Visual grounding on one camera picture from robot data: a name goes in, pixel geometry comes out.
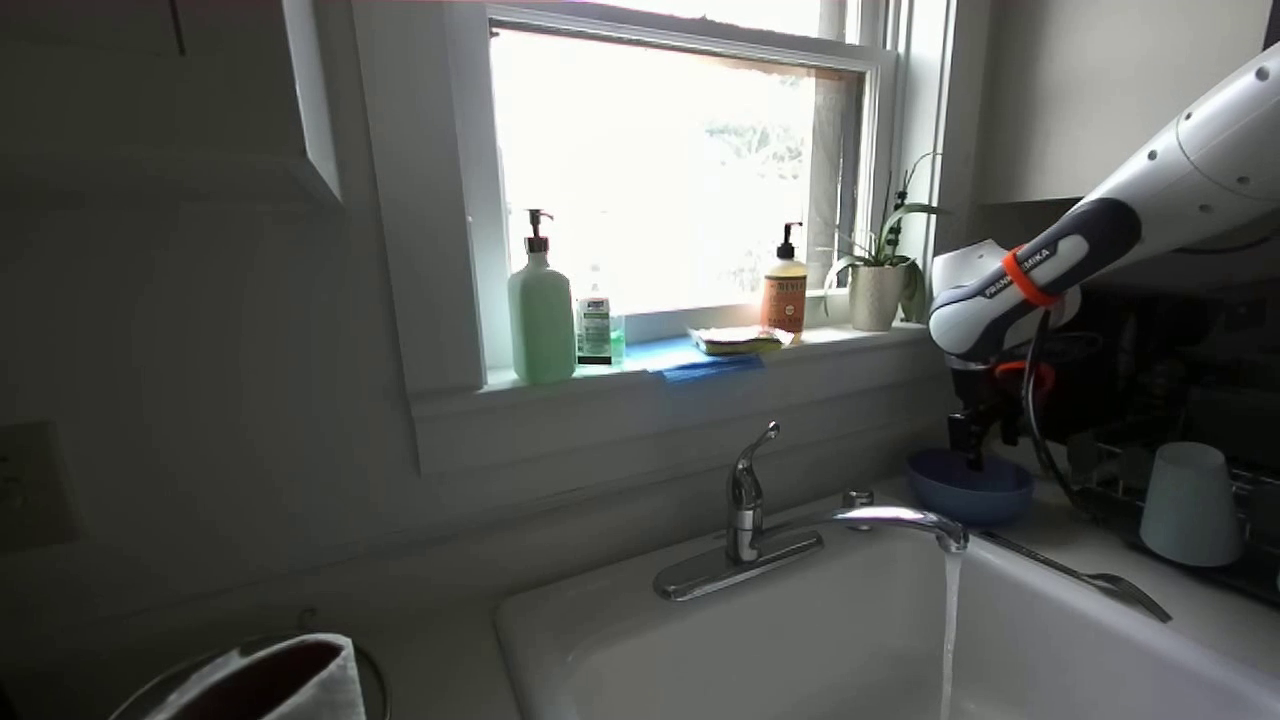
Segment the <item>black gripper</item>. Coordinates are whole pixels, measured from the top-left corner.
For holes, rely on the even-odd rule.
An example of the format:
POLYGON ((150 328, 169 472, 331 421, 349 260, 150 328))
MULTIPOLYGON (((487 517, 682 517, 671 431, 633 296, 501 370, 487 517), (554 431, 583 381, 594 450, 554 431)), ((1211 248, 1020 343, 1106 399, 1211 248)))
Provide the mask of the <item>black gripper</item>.
POLYGON ((1005 358, 992 365, 951 361, 951 388, 961 409, 946 417, 946 450, 967 463, 985 463, 985 427, 1023 427, 1043 372, 1028 361, 1005 358))

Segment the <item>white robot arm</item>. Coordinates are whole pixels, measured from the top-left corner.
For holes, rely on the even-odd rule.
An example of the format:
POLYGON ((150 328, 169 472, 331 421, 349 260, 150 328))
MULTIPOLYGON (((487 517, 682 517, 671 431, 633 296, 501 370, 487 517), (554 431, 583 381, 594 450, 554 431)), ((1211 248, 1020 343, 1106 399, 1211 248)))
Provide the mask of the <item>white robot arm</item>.
POLYGON ((1268 45, 1031 242, 939 254, 929 267, 929 336, 961 395, 951 450, 979 468, 985 435, 1005 421, 997 365, 1047 321, 1070 321, 1085 279, 1259 224, 1275 209, 1280 45, 1268 45))

